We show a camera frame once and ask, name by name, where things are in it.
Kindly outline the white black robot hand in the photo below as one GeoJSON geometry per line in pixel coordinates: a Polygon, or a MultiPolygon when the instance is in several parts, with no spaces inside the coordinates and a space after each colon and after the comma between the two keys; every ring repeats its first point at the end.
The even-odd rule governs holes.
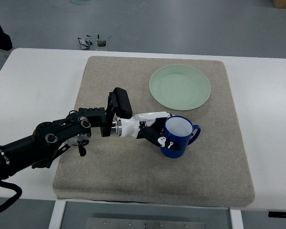
{"type": "Polygon", "coordinates": [[[157,147],[180,150],[179,144],[163,135],[165,121],[171,116],[167,112],[149,112],[134,115],[130,119],[116,117],[111,132],[120,137],[144,138],[157,147]]]}

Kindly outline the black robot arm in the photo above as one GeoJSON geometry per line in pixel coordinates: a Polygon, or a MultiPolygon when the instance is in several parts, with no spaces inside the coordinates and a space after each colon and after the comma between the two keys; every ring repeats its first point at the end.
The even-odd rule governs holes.
{"type": "Polygon", "coordinates": [[[29,167],[49,168],[63,153],[60,148],[67,140],[79,135],[91,135],[98,127],[103,137],[112,131],[114,116],[131,118],[133,115],[127,91],[116,87],[109,93],[106,108],[79,108],[70,111],[66,118],[43,122],[32,135],[0,146],[0,181],[29,167]]]}

